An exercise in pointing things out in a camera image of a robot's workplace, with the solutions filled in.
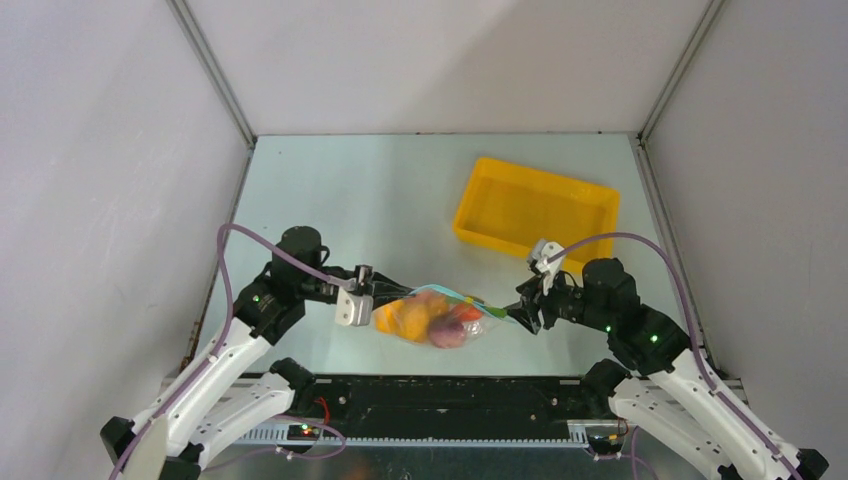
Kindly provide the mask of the clear zip top bag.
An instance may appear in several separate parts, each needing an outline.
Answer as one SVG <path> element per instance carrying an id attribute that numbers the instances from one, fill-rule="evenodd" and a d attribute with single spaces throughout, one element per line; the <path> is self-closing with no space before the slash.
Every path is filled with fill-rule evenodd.
<path id="1" fill-rule="evenodd" d="M 436 284 L 418 287 L 372 312 L 378 332 L 440 349 L 460 348 L 507 319 L 503 308 Z"/>

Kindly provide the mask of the purple onion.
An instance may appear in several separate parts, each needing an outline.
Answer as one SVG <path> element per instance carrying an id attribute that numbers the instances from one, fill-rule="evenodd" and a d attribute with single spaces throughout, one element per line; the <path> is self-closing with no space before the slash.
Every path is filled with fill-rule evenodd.
<path id="1" fill-rule="evenodd" d="M 462 347 L 467 338 L 467 331 L 458 320 L 441 317 L 433 320 L 427 330 L 429 342 L 442 349 Z"/>

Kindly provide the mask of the red carrot with leaves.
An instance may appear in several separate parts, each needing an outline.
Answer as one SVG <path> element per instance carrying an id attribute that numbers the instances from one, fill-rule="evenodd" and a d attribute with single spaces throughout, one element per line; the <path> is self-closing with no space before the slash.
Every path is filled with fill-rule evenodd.
<path id="1" fill-rule="evenodd" d="M 507 317 L 507 312 L 504 308 L 494 307 L 473 297 L 466 297 L 451 307 L 449 315 L 461 323 L 474 323 L 484 318 L 504 319 Z"/>

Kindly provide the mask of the yellow bell pepper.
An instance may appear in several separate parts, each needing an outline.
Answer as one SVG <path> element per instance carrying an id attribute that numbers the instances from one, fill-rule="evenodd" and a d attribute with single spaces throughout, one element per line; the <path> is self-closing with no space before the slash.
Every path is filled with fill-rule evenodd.
<path id="1" fill-rule="evenodd" d="M 399 318 L 404 306 L 404 300 L 395 300 L 375 309 L 372 317 L 376 329 L 380 333 L 397 335 L 400 327 Z"/>

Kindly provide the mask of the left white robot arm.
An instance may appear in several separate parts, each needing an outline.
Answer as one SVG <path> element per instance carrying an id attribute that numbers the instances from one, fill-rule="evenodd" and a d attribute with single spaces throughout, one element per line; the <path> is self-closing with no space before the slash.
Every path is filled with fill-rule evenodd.
<path id="1" fill-rule="evenodd" d="M 219 248 L 231 231 L 266 247 L 272 258 L 238 294 L 226 262 L 219 262 L 226 315 L 216 336 L 149 407 L 132 418 L 113 417 L 101 429 L 113 479 L 129 478 L 133 468 L 140 468 L 144 479 L 197 479 L 222 451 L 264 421 L 285 412 L 308 414 L 316 390 L 308 383 L 309 371 L 291 359 L 276 362 L 248 392 L 220 399 L 305 317 L 308 302 L 333 305 L 336 320 L 360 326 L 376 308 L 412 291 L 368 265 L 351 270 L 327 265 L 329 249 L 313 227 L 291 227 L 273 244 L 227 223 L 217 234 Z"/>

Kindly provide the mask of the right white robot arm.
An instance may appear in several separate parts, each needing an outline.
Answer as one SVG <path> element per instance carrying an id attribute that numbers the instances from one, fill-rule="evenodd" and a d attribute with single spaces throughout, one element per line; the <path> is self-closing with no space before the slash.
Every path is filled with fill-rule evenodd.
<path id="1" fill-rule="evenodd" d="M 707 479 L 819 479 L 829 467 L 815 449 L 798 448 L 752 414 L 695 351 L 689 336 L 644 304 L 634 278 L 614 258 L 595 259 L 572 286 L 548 256 L 530 258 L 508 314 L 530 332 L 566 320 L 607 336 L 611 359 L 581 381 L 581 402 L 596 418 L 635 423 Z"/>

